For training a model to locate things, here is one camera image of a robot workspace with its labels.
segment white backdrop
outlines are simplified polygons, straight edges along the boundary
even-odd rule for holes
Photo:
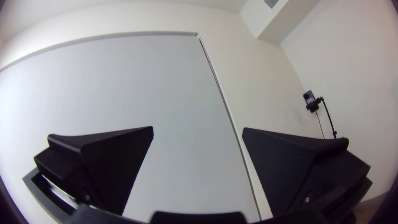
[[[153,126],[124,216],[148,222],[158,210],[241,211],[248,222],[259,220],[230,119],[194,36],[120,37],[33,56],[0,73],[0,108],[0,174],[24,215],[39,205],[22,177],[48,134]]]

